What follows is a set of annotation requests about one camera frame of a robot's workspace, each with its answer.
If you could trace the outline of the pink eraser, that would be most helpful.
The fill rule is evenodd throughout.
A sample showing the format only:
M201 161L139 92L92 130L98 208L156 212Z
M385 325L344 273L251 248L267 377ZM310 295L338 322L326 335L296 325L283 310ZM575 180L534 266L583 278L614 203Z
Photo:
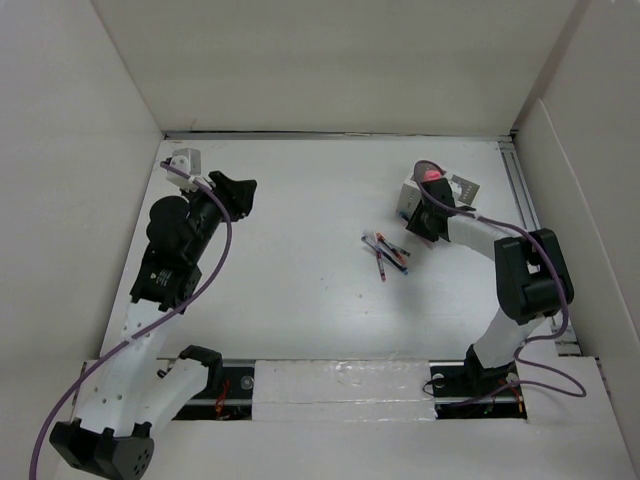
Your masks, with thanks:
M423 182L437 181L443 177L443 174L439 170L426 170L423 175Z

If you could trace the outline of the red capped pen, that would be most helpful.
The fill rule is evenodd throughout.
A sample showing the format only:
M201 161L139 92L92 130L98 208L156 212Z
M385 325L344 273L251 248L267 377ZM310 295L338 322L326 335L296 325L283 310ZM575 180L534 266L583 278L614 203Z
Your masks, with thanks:
M375 251L376 251L376 261L377 261L377 266L378 266L380 279L381 279L382 282L386 282L386 272L385 272L385 269L384 269L382 251L381 251L379 246L376 245L374 247L375 247Z

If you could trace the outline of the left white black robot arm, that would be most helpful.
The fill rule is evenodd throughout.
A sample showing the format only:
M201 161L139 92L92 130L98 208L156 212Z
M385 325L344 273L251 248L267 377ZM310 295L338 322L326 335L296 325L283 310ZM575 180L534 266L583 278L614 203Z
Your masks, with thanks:
M186 308L212 284L198 266L219 226L230 229L253 207L257 183L219 171L207 179L168 172L179 195L149 212L147 247L130 291L119 344L91 372L93 392L70 421L53 427L49 442L66 463L102 479L140 479L151 464L154 437L197 395L228 390L219 352L196 345L148 387L157 356Z

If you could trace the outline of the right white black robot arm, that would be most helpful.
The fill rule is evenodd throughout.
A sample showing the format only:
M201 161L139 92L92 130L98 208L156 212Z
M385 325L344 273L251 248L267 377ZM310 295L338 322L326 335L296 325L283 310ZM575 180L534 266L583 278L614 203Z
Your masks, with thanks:
M523 348L541 341L538 326L556 314L561 337L570 322L574 288L556 234L549 229L521 227L457 206L449 180L435 172L418 185L421 201L408 230L431 242L468 247L495 267L499 308L485 333L467 350L463 365L441 380L431 380L436 395L460 395L465 404L478 403L507 388L522 385L509 378Z

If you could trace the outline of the white two-slot pen holder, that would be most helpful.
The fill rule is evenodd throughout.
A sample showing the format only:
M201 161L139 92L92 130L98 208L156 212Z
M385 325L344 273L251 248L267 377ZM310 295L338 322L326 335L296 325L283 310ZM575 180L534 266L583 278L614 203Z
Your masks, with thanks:
M422 166L419 169L422 177L426 170L438 170L438 168L432 165ZM451 170L447 171L442 169L440 172L443 174L443 178L447 179L449 186L451 187L455 206L458 208L473 208L480 190L480 185L459 176L456 172ZM402 185L396 204L396 213L402 218L409 219L414 213L419 199L419 188L415 182L414 174L410 173Z

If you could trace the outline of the orange tipped clear pen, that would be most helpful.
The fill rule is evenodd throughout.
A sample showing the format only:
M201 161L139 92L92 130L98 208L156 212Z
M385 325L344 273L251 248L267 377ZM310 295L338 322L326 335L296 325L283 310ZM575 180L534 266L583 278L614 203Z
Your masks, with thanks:
M384 235L382 235L381 233L377 232L376 233L376 238L383 246L385 246L396 257L410 257L411 256L411 253L409 251L405 250L402 247L399 247L399 246L393 244L392 242L387 240L386 237Z

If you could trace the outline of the blue clear pen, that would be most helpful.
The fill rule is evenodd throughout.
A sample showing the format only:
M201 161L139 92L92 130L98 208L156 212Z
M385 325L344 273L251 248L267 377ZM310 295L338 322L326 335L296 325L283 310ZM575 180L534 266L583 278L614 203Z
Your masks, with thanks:
M380 247L374 245L373 248L377 254L380 254L382 258L386 259L391 265L393 265L403 275L408 275L407 267L403 266L402 264L394 260L388 253L384 252Z

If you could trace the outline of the aluminium rail front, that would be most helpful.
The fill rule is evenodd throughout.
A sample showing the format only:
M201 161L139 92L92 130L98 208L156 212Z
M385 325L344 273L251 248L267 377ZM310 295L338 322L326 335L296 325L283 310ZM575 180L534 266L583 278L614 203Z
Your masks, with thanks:
M165 423L188 416L252 419L257 362L227 363L216 352L196 352L159 372L153 359L122 354L102 367L97 383L76 406L74 417L88 431L109 429L117 436L128 436L145 423L157 432ZM441 380L458 368L457 363L429 364L430 379L423 392L434 401L436 419L521 417L522 410L511 391L476 404L465 404L460 395L436 395L430 381Z

